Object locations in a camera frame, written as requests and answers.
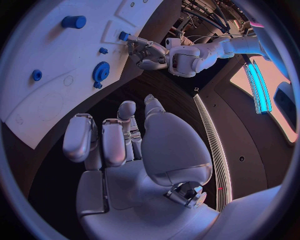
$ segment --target robotic arm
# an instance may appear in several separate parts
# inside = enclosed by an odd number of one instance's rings
[[[181,45],[179,38],[167,38],[166,48],[160,44],[122,32],[119,39],[128,42],[129,57],[140,69],[168,68],[173,75],[191,78],[215,64],[218,58],[231,58],[235,54],[259,54],[270,60],[258,38],[218,37],[211,43]]]

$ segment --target striped curved strip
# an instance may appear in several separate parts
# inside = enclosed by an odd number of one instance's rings
[[[212,153],[216,181],[216,210],[220,212],[233,200],[227,159],[218,132],[204,103],[198,94],[193,99],[199,110]]]

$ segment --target white robotic hand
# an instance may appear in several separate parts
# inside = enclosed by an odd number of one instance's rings
[[[211,43],[181,45],[179,38],[167,38],[166,48],[146,39],[122,32],[121,40],[128,41],[128,52],[137,66],[144,70],[168,68],[173,75],[191,78],[215,64],[218,58],[235,54],[259,54],[269,60],[256,36],[218,37]]]

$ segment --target dark floor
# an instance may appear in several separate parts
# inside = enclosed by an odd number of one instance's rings
[[[178,87],[160,71],[144,73],[120,87],[88,113],[93,116],[98,127],[106,118],[115,118],[119,105],[126,100],[136,102],[135,118],[141,134],[144,135],[144,98],[153,94],[165,110],[189,123],[208,146],[205,129],[193,98]],[[76,214],[76,191],[84,163],[73,163],[62,151],[63,137],[51,149],[42,162],[29,193],[28,200],[36,211],[57,231],[71,240],[87,239]],[[205,203],[216,207],[216,182],[213,175],[204,186],[207,192]]]

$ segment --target robotic hand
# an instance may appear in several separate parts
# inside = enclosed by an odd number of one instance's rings
[[[167,38],[166,48],[160,44],[121,32],[119,39],[128,42],[129,57],[140,69],[168,68],[173,75],[191,78],[208,69],[218,58],[231,58],[235,54],[259,54],[270,60],[258,38],[251,36],[219,37],[211,43],[181,45],[179,38]]]

